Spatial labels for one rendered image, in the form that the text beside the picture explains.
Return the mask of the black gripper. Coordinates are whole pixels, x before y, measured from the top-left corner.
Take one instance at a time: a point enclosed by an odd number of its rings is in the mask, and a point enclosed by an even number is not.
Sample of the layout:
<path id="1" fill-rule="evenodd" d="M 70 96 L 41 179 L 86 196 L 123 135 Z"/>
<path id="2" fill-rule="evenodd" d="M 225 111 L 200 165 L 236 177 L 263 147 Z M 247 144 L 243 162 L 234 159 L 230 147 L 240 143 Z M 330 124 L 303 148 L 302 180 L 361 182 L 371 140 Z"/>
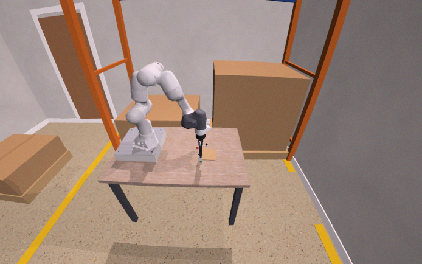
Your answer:
<path id="1" fill-rule="evenodd" d="M 199 161 L 202 161 L 202 146 L 203 146 L 203 139 L 205 139 L 206 134 L 199 136 L 196 134 L 196 138 L 199 139 L 198 140 L 198 145 L 199 145 Z"/>

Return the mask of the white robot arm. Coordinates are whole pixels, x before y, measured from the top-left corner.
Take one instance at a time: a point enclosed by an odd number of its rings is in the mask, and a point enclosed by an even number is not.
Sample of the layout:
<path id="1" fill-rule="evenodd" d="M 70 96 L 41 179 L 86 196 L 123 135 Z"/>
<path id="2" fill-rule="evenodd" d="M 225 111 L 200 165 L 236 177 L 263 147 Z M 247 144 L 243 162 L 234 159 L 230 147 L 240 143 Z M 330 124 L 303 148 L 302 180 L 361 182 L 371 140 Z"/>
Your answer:
<path id="1" fill-rule="evenodd" d="M 184 128 L 195 128 L 195 134 L 199 136 L 211 130 L 211 127 L 206 125 L 206 112 L 201 109 L 194 111 L 185 97 L 181 99 L 182 89 L 174 74 L 171 71 L 164 71 L 162 64 L 154 62 L 144 66 L 140 71 L 133 72 L 131 76 L 131 98 L 135 104 L 127 112 L 126 119 L 129 123 L 135 124 L 139 130 L 134 140 L 134 148 L 148 151 L 159 143 L 151 121 L 145 118 L 152 107 L 148 99 L 147 87 L 156 86 L 156 84 L 161 86 L 169 100 L 178 100 L 178 105 L 182 109 L 181 125 Z"/>

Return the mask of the tan flat mat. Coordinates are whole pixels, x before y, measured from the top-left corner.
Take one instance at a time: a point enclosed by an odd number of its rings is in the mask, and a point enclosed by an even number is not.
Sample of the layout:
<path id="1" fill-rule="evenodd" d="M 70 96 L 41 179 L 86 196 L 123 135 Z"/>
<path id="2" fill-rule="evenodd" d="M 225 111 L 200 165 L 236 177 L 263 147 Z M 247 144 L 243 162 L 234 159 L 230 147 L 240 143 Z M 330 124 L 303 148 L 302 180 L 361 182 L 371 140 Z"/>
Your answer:
<path id="1" fill-rule="evenodd" d="M 216 149 L 203 148 L 202 159 L 216 161 Z"/>

